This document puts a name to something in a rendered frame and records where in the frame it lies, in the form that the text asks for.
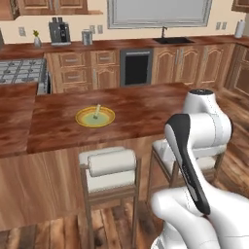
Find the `wooden dining island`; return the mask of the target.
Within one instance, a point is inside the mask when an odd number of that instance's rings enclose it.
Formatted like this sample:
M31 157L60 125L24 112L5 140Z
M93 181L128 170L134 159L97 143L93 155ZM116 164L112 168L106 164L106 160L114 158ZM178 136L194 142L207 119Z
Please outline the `wooden dining island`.
M146 198L151 146L165 121L181 111L188 87L142 88L38 95L33 85L0 88L0 231L77 213L84 207L78 155L124 146L142 160L139 197ZM100 104L115 119L98 128L75 115Z

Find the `yellow plate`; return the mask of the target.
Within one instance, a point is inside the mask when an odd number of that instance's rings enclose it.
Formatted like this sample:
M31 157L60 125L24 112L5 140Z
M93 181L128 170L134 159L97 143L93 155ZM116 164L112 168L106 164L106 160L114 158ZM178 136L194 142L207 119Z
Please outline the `yellow plate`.
M78 125L98 128L109 125L115 119L115 112L107 107L101 106L98 118L94 119L93 115L96 106L89 106L87 108L81 109L75 115L75 121Z

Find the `wooden stool with white cushion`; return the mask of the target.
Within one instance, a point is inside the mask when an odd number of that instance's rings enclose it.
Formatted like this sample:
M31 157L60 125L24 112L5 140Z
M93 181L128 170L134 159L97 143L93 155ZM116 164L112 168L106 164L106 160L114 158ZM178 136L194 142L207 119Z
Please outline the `wooden stool with white cushion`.
M131 248L136 246L137 208L141 160L123 146L79 154L81 182L89 229L89 248L94 249L91 208L112 200L133 198Z
M214 148L194 150L196 162L200 167L203 176L209 183L212 183L216 179L226 149L226 145L220 145ZM162 186L153 187L153 169L155 163L158 164L163 177L167 180L168 188L184 186L184 178L180 166L177 164L175 156L167 141L165 139L157 140L152 144L147 200L151 199L151 196L155 191L162 189Z

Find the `grey dishwasher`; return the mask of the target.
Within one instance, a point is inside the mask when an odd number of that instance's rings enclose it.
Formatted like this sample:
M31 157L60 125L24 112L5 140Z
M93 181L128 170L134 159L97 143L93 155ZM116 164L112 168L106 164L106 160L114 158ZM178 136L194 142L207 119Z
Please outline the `grey dishwasher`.
M146 86L152 80L153 50L123 49L120 51L122 87Z

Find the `wooden base cupboards run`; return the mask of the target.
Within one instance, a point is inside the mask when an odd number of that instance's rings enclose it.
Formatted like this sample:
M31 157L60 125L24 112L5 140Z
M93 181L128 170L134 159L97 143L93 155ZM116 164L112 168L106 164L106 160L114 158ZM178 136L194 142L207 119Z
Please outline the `wooden base cupboards run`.
M150 85L183 83L220 89L229 70L233 49L233 44L152 48ZM52 92L121 87L120 51L46 54Z

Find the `grey metal canister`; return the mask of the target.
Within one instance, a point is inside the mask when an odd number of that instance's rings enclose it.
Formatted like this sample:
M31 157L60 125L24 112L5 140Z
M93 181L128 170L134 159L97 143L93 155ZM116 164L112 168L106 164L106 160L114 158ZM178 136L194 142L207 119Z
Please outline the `grey metal canister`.
M82 40L85 46L92 44L92 32L89 29L84 29L82 31Z

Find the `black sink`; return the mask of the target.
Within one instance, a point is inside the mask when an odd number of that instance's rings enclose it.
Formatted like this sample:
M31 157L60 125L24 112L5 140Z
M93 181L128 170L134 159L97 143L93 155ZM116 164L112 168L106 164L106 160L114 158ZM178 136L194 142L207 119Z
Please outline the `black sink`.
M153 40L159 44L189 44L189 43L194 43L194 41L191 41L190 39L188 39L186 37L154 38Z

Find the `grey coffee machine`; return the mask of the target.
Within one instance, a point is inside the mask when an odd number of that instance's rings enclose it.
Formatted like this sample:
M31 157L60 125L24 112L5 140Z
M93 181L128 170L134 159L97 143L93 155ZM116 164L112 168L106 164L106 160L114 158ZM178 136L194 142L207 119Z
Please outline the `grey coffee machine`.
M67 46L71 44L69 24L62 18L52 18L49 22L51 43L53 46Z

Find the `grey framed window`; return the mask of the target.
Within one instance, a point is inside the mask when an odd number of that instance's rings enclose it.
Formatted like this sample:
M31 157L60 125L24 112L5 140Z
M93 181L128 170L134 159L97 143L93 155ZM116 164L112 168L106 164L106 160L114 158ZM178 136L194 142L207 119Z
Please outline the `grey framed window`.
M107 0L109 29L201 27L212 0Z

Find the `grey gas hob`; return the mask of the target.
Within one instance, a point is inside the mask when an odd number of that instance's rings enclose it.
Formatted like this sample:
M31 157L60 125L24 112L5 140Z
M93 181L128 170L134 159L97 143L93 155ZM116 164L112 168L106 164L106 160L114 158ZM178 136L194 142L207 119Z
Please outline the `grey gas hob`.
M52 83L44 58L0 60L0 85L37 83L37 94L51 94Z

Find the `small vase with plant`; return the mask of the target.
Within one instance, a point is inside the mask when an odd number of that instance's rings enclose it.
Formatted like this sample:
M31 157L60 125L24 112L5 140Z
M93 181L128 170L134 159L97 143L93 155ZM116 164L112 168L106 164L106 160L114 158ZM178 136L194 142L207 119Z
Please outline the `small vase with plant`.
M41 48L42 42L41 39L39 38L39 32L37 30L33 30L33 35L34 35L34 46L37 48Z

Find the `wooden side cupboards run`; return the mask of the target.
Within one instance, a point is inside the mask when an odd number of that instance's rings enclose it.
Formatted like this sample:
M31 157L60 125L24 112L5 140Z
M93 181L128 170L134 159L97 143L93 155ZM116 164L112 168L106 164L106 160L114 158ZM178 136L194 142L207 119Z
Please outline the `wooden side cupboards run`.
M249 47L235 46L225 88L249 97Z

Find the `white paper towel roll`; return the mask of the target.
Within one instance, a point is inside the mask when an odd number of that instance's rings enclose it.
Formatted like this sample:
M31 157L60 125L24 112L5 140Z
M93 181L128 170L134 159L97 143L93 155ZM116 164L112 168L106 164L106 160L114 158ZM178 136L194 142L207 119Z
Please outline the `white paper towel roll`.
M244 28L245 28L245 21L241 19L237 23L237 26L236 26L236 29L235 29L235 32L234 32L234 37L237 38L237 39L241 38L242 35L243 35Z

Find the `wooden wall cupboards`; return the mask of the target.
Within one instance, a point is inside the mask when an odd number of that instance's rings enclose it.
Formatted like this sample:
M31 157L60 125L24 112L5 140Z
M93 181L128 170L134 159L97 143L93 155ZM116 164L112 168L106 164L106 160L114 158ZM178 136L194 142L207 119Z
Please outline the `wooden wall cupboards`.
M0 20L52 15L102 15L102 12L90 10L88 0L0 0Z

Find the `wooden wall cupboard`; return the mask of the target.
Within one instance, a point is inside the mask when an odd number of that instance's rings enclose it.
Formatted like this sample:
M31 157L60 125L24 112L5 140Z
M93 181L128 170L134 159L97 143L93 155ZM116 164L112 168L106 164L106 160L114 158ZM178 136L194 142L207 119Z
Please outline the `wooden wall cupboard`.
M249 13L249 0L233 0L231 9L235 12Z

